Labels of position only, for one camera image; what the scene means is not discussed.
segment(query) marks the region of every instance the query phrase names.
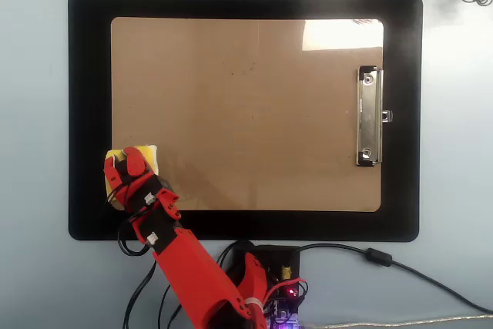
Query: yellow sponge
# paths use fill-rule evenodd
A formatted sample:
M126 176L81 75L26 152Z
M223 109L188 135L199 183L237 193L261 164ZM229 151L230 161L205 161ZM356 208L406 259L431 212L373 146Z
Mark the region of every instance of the yellow sponge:
M139 152L146 158L147 163L151 166L153 169L154 173L156 175L159 175L159 168L157 166L157 146L134 146L134 148L137 148ZM122 149L111 149L106 153L105 159L108 159L109 157L114 156L117 158L117 160L122 161L126 158L125 154L123 153ZM108 196L112 189L109 186L108 180L105 177L105 183L106 183L106 196ZM118 202L116 199L113 199L111 202L111 205L115 207L117 210L123 210L123 206Z

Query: clipboard clip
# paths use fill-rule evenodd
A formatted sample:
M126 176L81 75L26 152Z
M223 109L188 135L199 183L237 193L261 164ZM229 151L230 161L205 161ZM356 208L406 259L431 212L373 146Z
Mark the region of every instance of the clipboard clip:
M382 161L383 123L392 122L392 111L383 110L384 71L375 65L361 65L357 81L358 166L375 166Z

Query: screw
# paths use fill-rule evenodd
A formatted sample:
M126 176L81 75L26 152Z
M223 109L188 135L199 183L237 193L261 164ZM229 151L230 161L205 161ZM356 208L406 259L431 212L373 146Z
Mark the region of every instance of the screw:
M371 150L369 148L363 148L363 157L370 158L370 156L371 156Z
M363 83L365 85L371 85L373 83L373 76L372 75L365 75L363 78Z

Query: yellow object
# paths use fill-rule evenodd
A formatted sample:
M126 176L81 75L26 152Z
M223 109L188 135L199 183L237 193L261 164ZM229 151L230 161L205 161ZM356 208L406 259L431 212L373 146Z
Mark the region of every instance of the yellow object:
M147 163L151 166L154 173L156 175L159 175L159 168L157 166L157 146L134 146L134 148L137 148L139 152L141 152L141 154L144 155L144 158L146 158ZM111 156L114 156L118 161L123 161L126 158L122 149L109 150L106 153L105 159L108 159ZM106 196L108 196L111 193L112 189L109 186L106 177L105 177L105 183L106 183ZM113 201L110 203L117 210L123 210L123 206L116 199L113 199Z
M291 279L291 266L283 266L283 270L281 271L281 278L283 280Z

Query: light blue surface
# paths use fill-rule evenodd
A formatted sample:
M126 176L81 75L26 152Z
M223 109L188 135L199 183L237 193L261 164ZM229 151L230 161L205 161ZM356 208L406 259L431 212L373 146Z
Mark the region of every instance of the light blue surface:
M372 247L493 307L493 6L423 2L421 233L413 243ZM67 0L0 0L2 329L120 327L152 262L123 256L113 242L69 236L67 55ZM226 243L205 244L216 254ZM350 253L318 250L302 258L310 282L305 321L476 314L408 274ZM156 327L165 285L157 274L136 304L132 328ZM165 318L175 304L172 296ZM175 328L187 323L180 314ZM493 321L433 327L487 328Z

